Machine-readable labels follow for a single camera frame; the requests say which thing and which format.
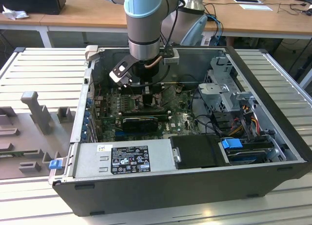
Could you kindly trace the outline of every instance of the red wire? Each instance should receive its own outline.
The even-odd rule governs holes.
[[[235,122],[235,121],[238,121],[238,120],[239,120],[239,118],[236,118],[236,119],[233,120],[231,130],[234,128],[234,122]]]

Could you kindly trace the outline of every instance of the paper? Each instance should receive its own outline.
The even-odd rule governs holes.
[[[5,6],[3,6],[2,14],[4,14],[4,16],[7,17],[8,19],[13,19],[13,20],[29,17],[27,13],[24,11],[13,11],[13,10],[6,8]]]
[[[243,9],[246,9],[246,10],[273,11],[268,6],[263,6],[263,5],[240,4],[239,6],[241,6]]]

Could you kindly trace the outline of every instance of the blue latch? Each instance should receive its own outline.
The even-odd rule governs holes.
[[[239,139],[234,139],[234,138],[225,139],[221,143],[222,143],[223,148],[225,149],[243,148],[243,145]]]
[[[49,169],[62,169],[62,160],[52,160],[50,161]]]

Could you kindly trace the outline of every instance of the desk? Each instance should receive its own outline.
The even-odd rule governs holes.
[[[278,5],[270,4],[301,3],[295,0],[266,0],[266,5],[273,11],[244,10],[238,4],[219,4],[233,2],[232,0],[205,2],[216,3],[218,19],[224,26],[224,36],[296,39],[312,37],[312,17],[277,13]],[[0,29],[39,31],[45,47],[53,47],[49,31],[126,33],[126,28],[123,6],[106,0],[67,0],[60,15],[30,14],[30,18],[16,21],[0,17]],[[211,36],[215,30],[214,22],[207,23],[204,36]]]
[[[301,4],[300,1],[264,0],[264,4],[273,11],[244,10],[233,0],[204,0],[204,2],[214,3],[218,20],[224,26],[224,36],[296,39],[310,39],[312,37],[311,17],[305,14],[293,16],[285,11],[277,12],[279,3]],[[289,6],[282,5],[281,7],[292,11]],[[307,7],[299,5],[293,8],[307,9]],[[207,9],[210,13],[214,13],[211,5],[207,5]],[[214,31],[215,23],[208,23],[205,28],[205,35],[211,35]]]

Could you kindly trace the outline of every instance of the warning label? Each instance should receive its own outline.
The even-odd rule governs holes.
[[[151,166],[147,146],[112,148],[112,174],[148,171],[151,171]]]

